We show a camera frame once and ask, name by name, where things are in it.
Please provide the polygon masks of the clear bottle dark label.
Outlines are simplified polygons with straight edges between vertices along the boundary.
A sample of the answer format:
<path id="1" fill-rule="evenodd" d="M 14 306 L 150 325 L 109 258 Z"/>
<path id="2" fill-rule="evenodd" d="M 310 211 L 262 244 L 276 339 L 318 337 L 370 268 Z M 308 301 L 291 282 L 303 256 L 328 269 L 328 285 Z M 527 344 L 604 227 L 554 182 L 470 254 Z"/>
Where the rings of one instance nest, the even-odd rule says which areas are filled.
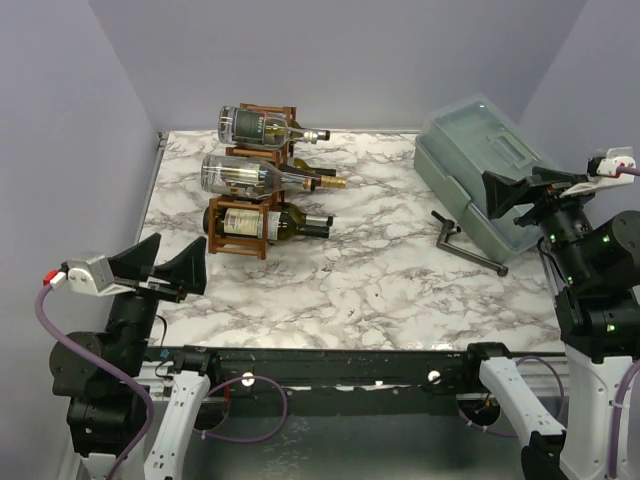
<path id="1" fill-rule="evenodd" d="M 218 118 L 219 141 L 249 148 L 279 150 L 289 142 L 290 120 L 276 112 L 225 105 Z M 329 130 L 310 130 L 314 133 L 314 140 L 309 144 L 328 141 L 331 137 Z"/>

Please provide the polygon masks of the clear wine bottle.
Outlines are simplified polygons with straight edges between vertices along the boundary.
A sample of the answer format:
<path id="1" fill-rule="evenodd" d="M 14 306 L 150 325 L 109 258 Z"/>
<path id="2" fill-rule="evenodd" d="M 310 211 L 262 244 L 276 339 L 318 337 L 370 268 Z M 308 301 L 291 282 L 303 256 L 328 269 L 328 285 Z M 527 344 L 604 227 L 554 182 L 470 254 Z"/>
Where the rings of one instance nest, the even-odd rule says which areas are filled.
<path id="1" fill-rule="evenodd" d="M 314 191 L 322 177 L 259 158 L 207 155 L 202 161 L 201 188 L 208 193 L 263 199 L 280 192 Z"/>

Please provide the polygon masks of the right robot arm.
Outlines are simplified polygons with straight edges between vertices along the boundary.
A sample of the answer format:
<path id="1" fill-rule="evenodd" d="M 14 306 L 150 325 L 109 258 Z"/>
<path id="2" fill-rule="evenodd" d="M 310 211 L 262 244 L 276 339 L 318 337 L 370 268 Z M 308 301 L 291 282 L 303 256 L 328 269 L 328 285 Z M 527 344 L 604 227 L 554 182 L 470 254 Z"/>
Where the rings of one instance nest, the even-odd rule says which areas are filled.
<path id="1" fill-rule="evenodd" d="M 639 373 L 639 214 L 623 211 L 593 228 L 583 206 L 598 183 L 535 167 L 512 180 L 482 175 L 488 215 L 529 205 L 518 226 L 540 228 L 563 281 L 554 307 L 570 391 L 561 424 L 522 378 L 502 344 L 471 344 L 460 379 L 498 401 L 521 446 L 528 479 L 635 479 L 628 451 L 631 391 Z"/>

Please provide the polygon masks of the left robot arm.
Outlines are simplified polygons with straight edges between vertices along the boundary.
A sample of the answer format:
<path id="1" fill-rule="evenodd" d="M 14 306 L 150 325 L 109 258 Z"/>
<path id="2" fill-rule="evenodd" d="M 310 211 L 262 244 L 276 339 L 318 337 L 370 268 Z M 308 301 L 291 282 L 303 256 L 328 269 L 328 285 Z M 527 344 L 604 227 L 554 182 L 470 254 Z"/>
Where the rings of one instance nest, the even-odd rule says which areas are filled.
<path id="1" fill-rule="evenodd" d="M 190 430 L 205 395 L 222 380 L 209 356 L 184 361 L 178 386 L 152 451 L 143 441 L 155 410 L 147 388 L 136 380 L 161 302 L 179 304 L 201 295 L 207 285 L 207 240 L 198 237 L 168 262 L 155 262 L 158 233 L 107 257 L 70 259 L 43 280 L 36 316 L 55 338 L 49 357 L 52 392 L 69 400 L 72 444 L 93 479 L 177 479 L 182 474 Z M 44 312 L 47 296 L 67 285 L 77 294 L 112 298 L 106 326 L 99 332 L 61 333 Z"/>

